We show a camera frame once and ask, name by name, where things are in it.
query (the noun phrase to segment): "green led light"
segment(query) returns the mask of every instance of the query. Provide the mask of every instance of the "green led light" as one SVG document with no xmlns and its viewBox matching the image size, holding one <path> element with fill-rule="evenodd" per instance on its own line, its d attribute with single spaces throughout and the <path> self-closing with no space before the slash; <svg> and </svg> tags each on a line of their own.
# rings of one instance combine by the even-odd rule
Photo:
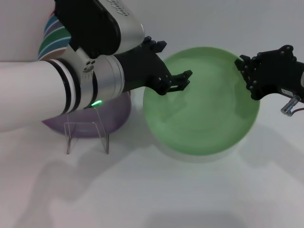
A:
<svg viewBox="0 0 304 228">
<path fill-rule="evenodd" d="M 101 104 L 103 101 L 96 101 L 95 103 L 93 103 L 91 106 L 96 106 L 96 105 L 99 105 Z"/>
</svg>

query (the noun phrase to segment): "white backdrop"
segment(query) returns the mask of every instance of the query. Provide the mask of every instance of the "white backdrop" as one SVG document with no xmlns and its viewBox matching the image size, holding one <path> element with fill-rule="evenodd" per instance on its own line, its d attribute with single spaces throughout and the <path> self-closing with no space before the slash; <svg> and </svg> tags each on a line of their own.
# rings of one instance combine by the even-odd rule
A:
<svg viewBox="0 0 304 228">
<path fill-rule="evenodd" d="M 124 2 L 147 35 L 168 42 L 161 57 L 195 46 L 252 56 L 291 44 L 304 61 L 300 0 Z M 2 60 L 36 58 L 52 6 L 0 3 Z M 66 156 L 64 137 L 41 123 L 0 134 L 0 227 L 304 226 L 304 113 L 283 116 L 287 98 L 263 99 L 242 142 L 194 162 L 153 138 L 142 97 L 143 89 L 133 92 L 131 118 L 111 135 L 110 155 L 98 140 L 79 140 Z"/>
</svg>

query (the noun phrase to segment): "black stripe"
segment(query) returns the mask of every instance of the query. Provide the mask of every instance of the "black stripe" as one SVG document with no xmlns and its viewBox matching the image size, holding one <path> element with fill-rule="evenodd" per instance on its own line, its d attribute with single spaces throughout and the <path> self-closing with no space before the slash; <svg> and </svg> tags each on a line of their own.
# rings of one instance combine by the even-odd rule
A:
<svg viewBox="0 0 304 228">
<path fill-rule="evenodd" d="M 85 108 L 90 108 L 92 107 L 92 104 L 96 101 L 97 95 L 98 95 L 98 83 L 97 83 L 97 78 L 95 72 L 93 73 L 93 78 L 92 78 L 92 83 L 93 83 L 93 96 L 90 104 L 85 107 Z"/>
<path fill-rule="evenodd" d="M 61 79 L 63 81 L 63 85 L 65 86 L 65 89 L 66 89 L 66 106 L 62 112 L 61 115 L 67 113 L 68 109 L 70 108 L 70 105 L 71 105 L 71 88 L 70 88 L 70 84 L 67 80 L 67 76 L 66 74 L 63 72 L 63 70 L 61 69 L 61 67 L 55 63 L 54 61 L 52 60 L 44 60 L 48 63 L 50 63 L 59 73 L 59 75 L 61 76 Z"/>
<path fill-rule="evenodd" d="M 67 68 L 67 70 L 70 72 L 72 79 L 74 81 L 76 100 L 75 100 L 75 105 L 71 110 L 71 112 L 73 112 L 79 107 L 79 104 L 81 101 L 81 87 L 80 87 L 79 78 L 76 74 L 76 71 L 72 68 L 72 66 L 67 61 L 65 61 L 62 58 L 58 58 L 57 60 L 60 61 Z"/>
</svg>

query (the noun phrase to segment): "green bowl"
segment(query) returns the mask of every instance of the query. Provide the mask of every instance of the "green bowl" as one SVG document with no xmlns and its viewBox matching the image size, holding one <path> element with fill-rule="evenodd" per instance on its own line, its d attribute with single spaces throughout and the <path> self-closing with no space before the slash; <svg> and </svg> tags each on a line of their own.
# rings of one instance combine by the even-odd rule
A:
<svg viewBox="0 0 304 228">
<path fill-rule="evenodd" d="M 144 92 L 143 109 L 152 133 L 174 150 L 209 155 L 228 149 L 248 133 L 259 102 L 250 97 L 237 56 L 212 47 L 179 52 L 165 64 L 173 75 L 192 70 L 184 91 Z"/>
</svg>

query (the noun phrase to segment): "clear acrylic stand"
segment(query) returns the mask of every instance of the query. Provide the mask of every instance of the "clear acrylic stand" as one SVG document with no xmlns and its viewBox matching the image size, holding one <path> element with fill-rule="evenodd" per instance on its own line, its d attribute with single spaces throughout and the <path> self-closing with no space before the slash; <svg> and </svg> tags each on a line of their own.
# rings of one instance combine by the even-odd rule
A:
<svg viewBox="0 0 304 228">
<path fill-rule="evenodd" d="M 104 147 L 105 153 L 109 154 L 109 134 L 106 132 L 106 129 L 105 129 L 105 127 L 104 127 L 104 125 L 101 121 L 98 110 L 96 108 L 93 108 L 93 109 L 96 110 L 98 120 L 99 120 L 98 123 L 95 123 L 95 122 L 72 123 L 72 122 L 69 122 L 68 114 L 66 115 L 67 122 L 64 123 L 64 129 L 65 129 L 66 143 L 67 143 L 67 150 L 66 150 L 67 154 L 71 153 L 71 142 L 72 142 L 72 139 L 73 139 L 73 132 L 76 129 L 77 125 L 82 125 L 82 124 L 93 124 L 96 127 L 96 130 L 97 130 L 98 135 L 99 135 L 99 139 L 100 139 L 100 141 L 101 141 L 101 143 Z M 101 129 L 102 129 L 104 134 L 100 133 L 97 124 L 99 124 L 101 126 Z"/>
</svg>

